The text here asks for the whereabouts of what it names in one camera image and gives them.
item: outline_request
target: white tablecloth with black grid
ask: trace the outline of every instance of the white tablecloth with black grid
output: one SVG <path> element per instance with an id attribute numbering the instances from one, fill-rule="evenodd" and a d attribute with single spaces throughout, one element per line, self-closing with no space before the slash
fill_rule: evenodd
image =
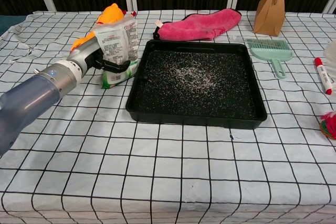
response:
<path id="1" fill-rule="evenodd" d="M 157 19 L 195 12 L 138 12 L 139 56 Z M 66 58 L 99 14 L 36 12 L 11 27 L 0 94 Z M 252 32 L 254 14 L 210 42 L 267 37 Z M 319 130 L 336 98 L 313 64 L 336 17 L 287 13 L 279 38 L 294 51 L 285 80 L 252 57 L 268 112 L 255 130 L 137 123 L 125 110 L 132 79 L 103 90 L 90 69 L 0 158 L 0 223 L 336 223 L 336 141 Z"/>

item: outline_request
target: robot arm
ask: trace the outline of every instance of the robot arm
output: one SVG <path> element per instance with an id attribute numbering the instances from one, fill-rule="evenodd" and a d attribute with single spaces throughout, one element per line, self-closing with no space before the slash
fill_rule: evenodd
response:
<path id="1" fill-rule="evenodd" d="M 60 60 L 7 91 L 0 97 L 0 156 L 14 144 L 23 128 L 73 90 L 91 67 L 114 73 L 128 69 L 103 59 L 96 37 L 76 47 Z"/>

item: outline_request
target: pink towel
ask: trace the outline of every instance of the pink towel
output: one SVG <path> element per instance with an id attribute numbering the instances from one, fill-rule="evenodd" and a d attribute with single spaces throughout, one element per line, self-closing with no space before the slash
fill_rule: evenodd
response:
<path id="1" fill-rule="evenodd" d="M 181 21 L 164 23 L 153 33 L 161 40 L 212 40 L 238 25 L 241 14 L 233 9 L 224 9 L 211 14 L 190 14 Z"/>

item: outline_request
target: white marker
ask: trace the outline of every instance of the white marker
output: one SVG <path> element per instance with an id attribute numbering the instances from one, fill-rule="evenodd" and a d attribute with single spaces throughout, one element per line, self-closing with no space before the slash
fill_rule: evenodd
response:
<path id="1" fill-rule="evenodd" d="M 322 60 L 320 58 L 316 58 L 314 60 L 315 66 L 317 68 L 317 72 L 320 75 L 322 84 L 324 86 L 324 89 L 326 90 L 326 94 L 331 94 L 332 92 L 332 83 L 330 81 L 329 76 L 327 75 L 326 69 L 323 66 Z"/>

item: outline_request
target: black plastic tray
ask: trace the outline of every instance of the black plastic tray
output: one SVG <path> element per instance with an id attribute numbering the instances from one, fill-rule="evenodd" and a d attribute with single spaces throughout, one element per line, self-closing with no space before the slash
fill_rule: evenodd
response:
<path id="1" fill-rule="evenodd" d="M 151 40 L 126 103 L 140 122 L 254 129 L 267 118 L 242 44 Z"/>

